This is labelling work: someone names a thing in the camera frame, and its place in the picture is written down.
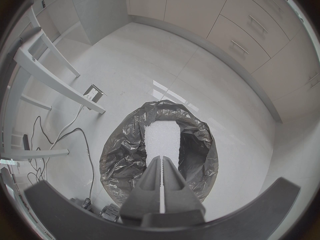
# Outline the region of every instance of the white sponge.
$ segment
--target white sponge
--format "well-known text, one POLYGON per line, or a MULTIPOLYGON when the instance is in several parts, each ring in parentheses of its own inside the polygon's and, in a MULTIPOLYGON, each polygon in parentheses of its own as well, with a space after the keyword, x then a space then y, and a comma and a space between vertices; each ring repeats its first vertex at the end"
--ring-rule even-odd
POLYGON ((166 156, 171 159, 178 168, 180 148, 180 127, 176 121, 155 121, 146 126, 146 165, 148 166, 154 157, 166 156))

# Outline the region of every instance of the black trash bag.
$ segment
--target black trash bag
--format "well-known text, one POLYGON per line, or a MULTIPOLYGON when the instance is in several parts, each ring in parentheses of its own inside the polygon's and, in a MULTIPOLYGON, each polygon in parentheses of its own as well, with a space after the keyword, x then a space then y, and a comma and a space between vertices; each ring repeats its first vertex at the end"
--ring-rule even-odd
POLYGON ((157 120, 175 120, 180 126, 178 170, 201 202, 210 193, 218 173, 218 154, 208 125, 185 106, 169 100, 146 102, 127 115, 110 135, 100 158, 101 183, 121 206, 146 170, 145 127, 157 120))

